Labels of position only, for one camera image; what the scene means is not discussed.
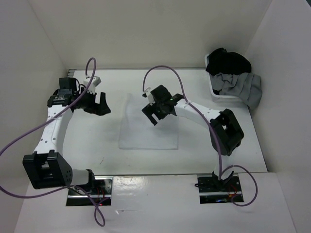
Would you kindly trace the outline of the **white skirt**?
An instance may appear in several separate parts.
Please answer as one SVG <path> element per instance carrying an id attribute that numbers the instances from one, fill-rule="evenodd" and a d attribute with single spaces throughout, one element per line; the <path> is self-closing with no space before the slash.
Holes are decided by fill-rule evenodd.
<path id="1" fill-rule="evenodd" d="M 148 101 L 128 93 L 124 106 L 119 148 L 122 150 L 178 149 L 178 118 L 172 115 L 153 125 L 141 111 Z"/>

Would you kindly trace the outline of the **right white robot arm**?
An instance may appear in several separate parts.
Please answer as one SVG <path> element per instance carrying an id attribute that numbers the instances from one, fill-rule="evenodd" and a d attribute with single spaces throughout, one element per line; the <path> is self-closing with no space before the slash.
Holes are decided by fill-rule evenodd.
<path id="1" fill-rule="evenodd" d="M 229 109 L 213 110 L 186 100 L 181 94 L 171 95 L 163 85 L 151 90 L 147 88 L 142 96 L 148 99 L 148 104 L 142 112 L 153 125 L 168 115 L 189 119 L 209 130 L 211 144 L 218 154 L 218 161 L 212 172 L 213 187 L 219 191 L 230 185 L 234 171 L 230 156 L 240 146 L 244 132 L 234 113 Z"/>

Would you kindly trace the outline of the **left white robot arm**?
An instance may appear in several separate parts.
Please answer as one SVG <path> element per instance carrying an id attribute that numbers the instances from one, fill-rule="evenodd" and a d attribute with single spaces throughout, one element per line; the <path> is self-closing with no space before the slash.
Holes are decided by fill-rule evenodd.
<path id="1" fill-rule="evenodd" d="M 25 155 L 22 161 L 34 189 L 77 185 L 86 194 L 96 190 L 92 170 L 72 169 L 63 156 L 63 144 L 74 110 L 82 109 L 98 116 L 111 112 L 104 92 L 100 93 L 100 102 L 95 102 L 95 89 L 100 82 L 98 76 L 88 77 L 78 87 L 76 78 L 59 79 L 59 89 L 47 101 L 48 124 L 33 153 Z"/>

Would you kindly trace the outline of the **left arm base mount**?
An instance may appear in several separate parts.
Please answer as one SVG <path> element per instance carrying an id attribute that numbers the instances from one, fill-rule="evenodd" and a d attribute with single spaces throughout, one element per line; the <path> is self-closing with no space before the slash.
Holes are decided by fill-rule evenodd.
<path id="1" fill-rule="evenodd" d="M 94 185 L 92 188 L 82 188 L 88 193 L 91 199 L 100 206 L 110 206 L 113 187 L 112 176 L 95 176 Z M 91 200 L 87 194 L 78 188 L 72 188 L 68 191 L 66 206 L 92 206 Z"/>

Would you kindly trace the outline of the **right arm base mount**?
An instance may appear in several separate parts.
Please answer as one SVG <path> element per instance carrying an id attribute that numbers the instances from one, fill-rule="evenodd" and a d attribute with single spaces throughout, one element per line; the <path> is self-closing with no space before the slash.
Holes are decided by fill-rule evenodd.
<path id="1" fill-rule="evenodd" d="M 217 178 L 212 175 L 197 176 L 194 185 L 199 192 L 201 204 L 244 202 L 240 179 L 234 175 L 227 183 L 218 185 Z"/>

